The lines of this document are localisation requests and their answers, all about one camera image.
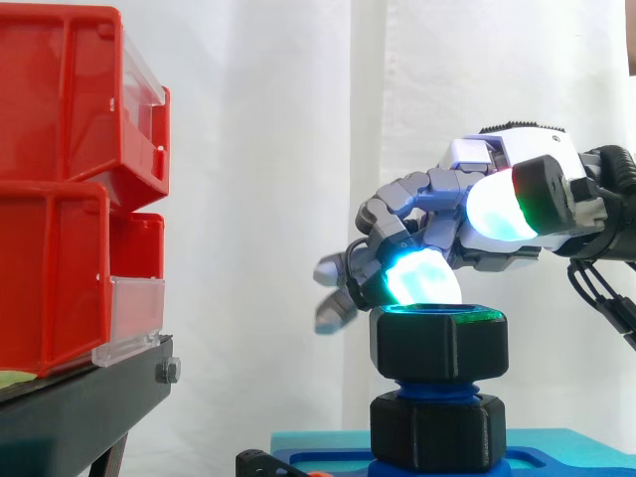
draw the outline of white curtain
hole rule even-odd
[[[181,382],[129,437],[122,475],[229,476],[275,430],[364,428],[395,385],[364,317],[312,333],[315,261],[379,185],[483,126],[536,120],[579,150],[632,145],[623,0],[113,0],[172,90],[165,331]],[[636,451],[636,354],[569,288],[566,262],[462,270],[510,320],[483,383],[511,426],[566,426]],[[606,266],[634,295],[634,277]]]

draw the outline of black metal shelf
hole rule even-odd
[[[0,392],[0,476],[117,475],[125,436],[170,394],[172,337],[109,368],[88,366]]]

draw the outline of blue plastic tray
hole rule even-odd
[[[636,477],[636,456],[567,429],[508,431],[509,449],[484,477]],[[367,431],[281,432],[272,436],[271,452],[304,472],[334,477],[416,477],[373,461]],[[454,477],[475,477],[476,474]],[[442,477],[427,474],[427,477]]]

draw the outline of red storage bin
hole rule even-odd
[[[92,181],[115,209],[168,194],[170,95],[110,7],[0,3],[0,181]]]
[[[0,371],[46,376],[156,346],[163,219],[93,183],[0,182]]]

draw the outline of glowing fingertip sensor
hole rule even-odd
[[[440,251],[425,248],[399,258],[387,271],[389,291],[400,305],[460,304],[459,282]]]
[[[538,235],[517,201],[512,169],[477,182],[468,193],[466,212],[473,229],[488,239],[520,241]]]

